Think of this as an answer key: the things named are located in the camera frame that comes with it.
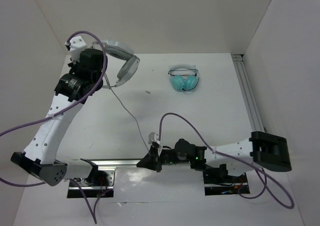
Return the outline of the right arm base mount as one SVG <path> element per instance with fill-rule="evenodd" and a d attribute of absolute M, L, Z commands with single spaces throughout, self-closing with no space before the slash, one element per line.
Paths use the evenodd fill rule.
<path fill-rule="evenodd" d="M 250 194 L 247 175 L 228 175 L 225 165 L 218 168 L 208 167 L 202 175 L 205 196 L 238 194 L 239 189 L 241 193 Z"/>

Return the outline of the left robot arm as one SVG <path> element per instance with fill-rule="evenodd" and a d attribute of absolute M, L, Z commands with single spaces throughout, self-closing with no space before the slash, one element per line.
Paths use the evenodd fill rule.
<path fill-rule="evenodd" d="M 69 63 L 70 71 L 64 74 L 55 87 L 48 116 L 52 119 L 40 126 L 32 142 L 22 151 L 14 152 L 11 162 L 50 186 L 64 179 L 81 178 L 87 185 L 99 179 L 98 166 L 86 159 L 61 162 L 56 159 L 58 148 L 72 120 L 83 107 L 83 96 L 92 88 L 99 90 L 103 83 L 104 54 L 97 49 L 85 49 L 79 61 Z"/>

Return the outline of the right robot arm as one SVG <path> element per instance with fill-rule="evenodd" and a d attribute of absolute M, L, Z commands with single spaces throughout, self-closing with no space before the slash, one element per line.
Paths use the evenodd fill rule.
<path fill-rule="evenodd" d="M 197 171 L 217 168 L 220 180 L 229 182 L 255 169 L 292 170 L 287 140 L 259 131 L 252 132 L 250 138 L 243 141 L 212 149 L 196 146 L 185 139 L 179 139 L 173 149 L 166 149 L 154 132 L 148 136 L 148 142 L 149 152 L 136 166 L 156 172 L 161 172 L 164 165 L 189 163 L 191 169 Z"/>

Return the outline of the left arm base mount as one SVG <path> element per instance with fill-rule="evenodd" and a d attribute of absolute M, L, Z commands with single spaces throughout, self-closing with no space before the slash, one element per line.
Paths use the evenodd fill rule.
<path fill-rule="evenodd" d="M 81 190 L 88 198 L 100 193 L 104 197 L 113 197 L 116 177 L 116 160 L 108 159 L 71 159 L 66 161 L 67 172 L 64 180 L 73 179 L 79 186 L 69 183 L 68 198 L 82 197 Z"/>

